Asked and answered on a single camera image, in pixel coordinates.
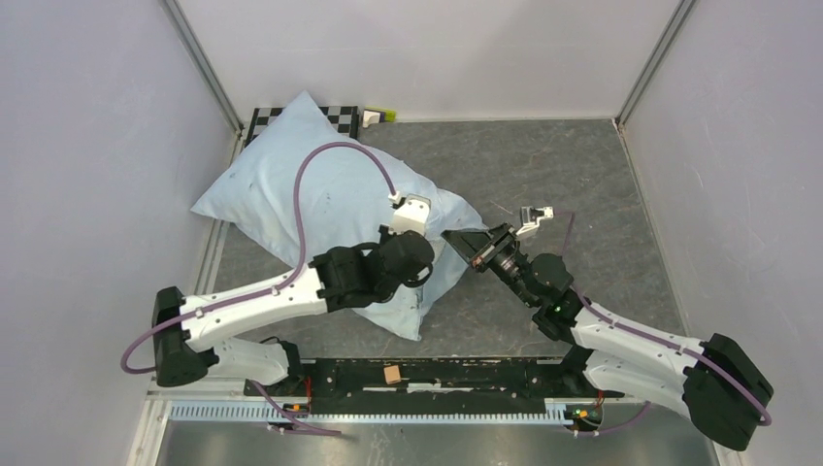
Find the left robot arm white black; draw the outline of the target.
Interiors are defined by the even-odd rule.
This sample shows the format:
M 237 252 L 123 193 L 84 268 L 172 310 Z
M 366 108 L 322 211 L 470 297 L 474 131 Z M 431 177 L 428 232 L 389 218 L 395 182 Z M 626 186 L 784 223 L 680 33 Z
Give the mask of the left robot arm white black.
M 185 296 L 175 286 L 155 296 L 151 324 L 155 381 L 162 387 L 208 375 L 270 385 L 293 395 L 305 370 L 296 346 L 247 342 L 241 334 L 299 316 L 365 308 L 401 288 L 423 285 L 435 251 L 419 233 L 388 234 L 377 243 L 334 247 L 296 273 L 213 295 Z

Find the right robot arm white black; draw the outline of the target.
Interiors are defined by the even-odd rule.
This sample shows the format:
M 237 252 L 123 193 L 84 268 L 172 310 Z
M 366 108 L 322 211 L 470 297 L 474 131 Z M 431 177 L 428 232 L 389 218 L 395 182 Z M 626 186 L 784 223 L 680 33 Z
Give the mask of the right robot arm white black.
M 744 451 L 759 427 L 772 424 L 774 388 L 740 344 L 661 331 L 586 297 L 562 256 L 520 249 L 511 225 L 446 230 L 445 241 L 477 272 L 492 272 L 554 341 L 570 344 L 560 371 L 574 396 L 620 392 L 665 407 L 727 449 Z

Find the light blue pillowcase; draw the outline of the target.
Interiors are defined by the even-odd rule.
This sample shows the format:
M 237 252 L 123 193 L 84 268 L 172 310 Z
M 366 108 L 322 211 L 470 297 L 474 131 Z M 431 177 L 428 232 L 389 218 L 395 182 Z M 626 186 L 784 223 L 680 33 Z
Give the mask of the light blue pillowcase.
M 290 117 L 316 112 L 307 91 L 298 94 L 276 123 L 244 149 L 194 203 L 192 213 L 234 224 L 283 263 L 299 262 L 301 239 L 307 256 L 336 246 L 375 242 L 390 222 L 392 190 L 428 198 L 425 237 L 436 257 L 431 279 L 401 287 L 384 304 L 358 314 L 393 334 L 420 340 L 424 317 L 467 269 L 442 237 L 446 230 L 480 229 L 478 211 L 458 194 L 437 187 L 402 160 L 364 146 L 333 128 L 289 126 Z

